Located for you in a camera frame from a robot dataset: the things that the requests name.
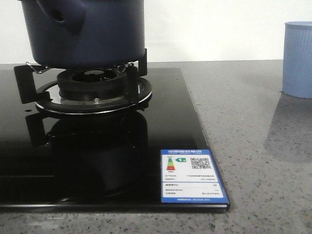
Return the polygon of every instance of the blue label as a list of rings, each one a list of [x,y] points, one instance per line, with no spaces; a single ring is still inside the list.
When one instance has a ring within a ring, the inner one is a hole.
[[[161,202],[228,204],[210,150],[161,150]]]

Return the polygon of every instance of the blue cup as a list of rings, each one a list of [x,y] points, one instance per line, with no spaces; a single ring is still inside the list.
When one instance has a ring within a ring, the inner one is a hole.
[[[312,98],[312,21],[285,23],[283,92]]]

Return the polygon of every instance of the burner ring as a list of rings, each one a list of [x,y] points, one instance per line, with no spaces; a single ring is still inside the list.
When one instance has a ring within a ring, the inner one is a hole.
[[[152,96],[152,86],[150,82],[144,78],[139,78],[138,82],[139,104],[137,105],[140,106],[150,100]],[[55,81],[40,87],[37,92],[45,91],[50,93],[51,100],[38,100],[36,102],[37,109],[39,111],[47,111],[60,115],[103,114],[137,106],[126,100],[124,95],[111,99],[100,99],[99,102],[94,102],[93,100],[76,101],[62,98],[59,95],[59,87]]]

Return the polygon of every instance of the kitchen counter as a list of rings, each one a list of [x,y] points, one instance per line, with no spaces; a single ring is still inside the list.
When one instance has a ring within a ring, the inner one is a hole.
[[[149,67],[181,68],[224,179],[230,210],[1,213],[0,233],[312,233],[312,99],[281,93],[282,61]]]

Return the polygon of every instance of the navy blue pot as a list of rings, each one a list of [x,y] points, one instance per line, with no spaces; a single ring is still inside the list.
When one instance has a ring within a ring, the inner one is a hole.
[[[144,56],[143,0],[21,0],[41,65],[91,69]]]

